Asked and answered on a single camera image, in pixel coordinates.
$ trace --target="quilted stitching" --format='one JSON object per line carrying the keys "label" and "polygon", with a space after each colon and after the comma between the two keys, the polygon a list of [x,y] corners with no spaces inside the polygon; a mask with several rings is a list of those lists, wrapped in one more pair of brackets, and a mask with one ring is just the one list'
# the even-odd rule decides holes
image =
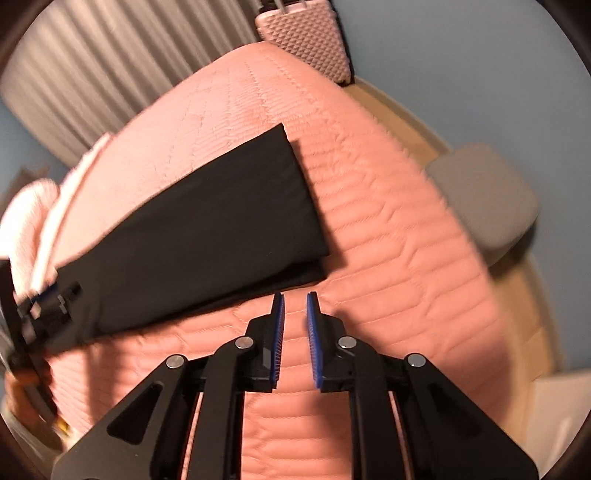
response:
{"label": "quilted stitching", "polygon": [[[421,351],[499,418],[509,359],[482,263],[436,189],[357,103],[269,44],[229,53],[138,115],[69,205],[48,271],[83,252],[168,185],[283,122],[332,246],[323,310],[378,350]],[[285,293],[275,394],[246,398],[243,475],[349,478],[348,404],[313,391],[306,292]],[[106,338],[52,360],[66,420],[84,432],[171,353],[212,353],[271,298]]]}

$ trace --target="folded black fabric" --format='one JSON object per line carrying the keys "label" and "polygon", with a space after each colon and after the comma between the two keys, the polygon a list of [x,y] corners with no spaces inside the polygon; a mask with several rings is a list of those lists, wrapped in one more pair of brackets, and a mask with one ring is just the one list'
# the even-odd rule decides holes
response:
{"label": "folded black fabric", "polygon": [[325,278],[329,253],[282,125],[142,205],[58,270],[82,295],[58,352],[98,336],[219,309]]}

